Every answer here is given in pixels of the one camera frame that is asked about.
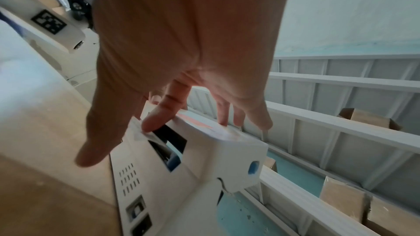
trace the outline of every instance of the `human hand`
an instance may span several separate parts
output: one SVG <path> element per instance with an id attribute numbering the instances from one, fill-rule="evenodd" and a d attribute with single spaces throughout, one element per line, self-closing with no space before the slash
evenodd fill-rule
<path id="1" fill-rule="evenodd" d="M 87 116 L 87 141 L 76 157 L 97 164 L 120 143 L 151 90 L 167 85 L 142 123 L 153 131 L 186 104 L 191 86 L 207 87 L 217 118 L 245 115 L 272 126 L 263 98 L 286 0 L 95 0 L 100 38 L 98 84 Z"/>

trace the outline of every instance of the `qr code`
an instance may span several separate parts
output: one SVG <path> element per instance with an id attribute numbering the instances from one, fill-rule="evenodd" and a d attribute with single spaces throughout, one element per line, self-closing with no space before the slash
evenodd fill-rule
<path id="1" fill-rule="evenodd" d="M 54 35 L 60 32 L 65 26 L 67 26 L 64 21 L 54 16 L 48 10 L 41 11 L 31 20 Z"/>

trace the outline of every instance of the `white wall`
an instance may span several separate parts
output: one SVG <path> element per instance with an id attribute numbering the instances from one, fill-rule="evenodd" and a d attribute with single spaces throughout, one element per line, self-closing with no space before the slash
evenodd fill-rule
<path id="1" fill-rule="evenodd" d="M 420 0 L 288 0 L 277 56 L 346 45 L 420 46 Z"/>

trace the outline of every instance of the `cardboard box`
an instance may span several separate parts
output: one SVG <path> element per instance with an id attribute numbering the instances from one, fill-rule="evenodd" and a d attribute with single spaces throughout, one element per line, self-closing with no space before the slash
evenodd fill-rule
<path id="1" fill-rule="evenodd" d="M 420 217 L 373 197 L 365 224 L 381 236 L 418 236 Z"/>
<path id="2" fill-rule="evenodd" d="M 389 128 L 396 131 L 400 131 L 402 129 L 402 127 L 392 119 L 359 109 L 343 108 L 338 116 L 348 120 Z"/>
<path id="3" fill-rule="evenodd" d="M 276 160 L 270 157 L 266 157 L 266 160 L 264 161 L 264 166 L 269 167 L 273 171 L 277 172 L 277 164 Z"/>
<path id="4" fill-rule="evenodd" d="M 326 177 L 319 198 L 357 222 L 362 223 L 367 206 L 367 197 L 363 191 Z"/>

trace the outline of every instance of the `wooden table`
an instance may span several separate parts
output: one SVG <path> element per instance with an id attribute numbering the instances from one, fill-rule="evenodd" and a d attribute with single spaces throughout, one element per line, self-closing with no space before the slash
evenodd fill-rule
<path id="1" fill-rule="evenodd" d="M 0 235 L 119 235 L 108 159 L 82 169 L 89 103 L 0 21 Z"/>

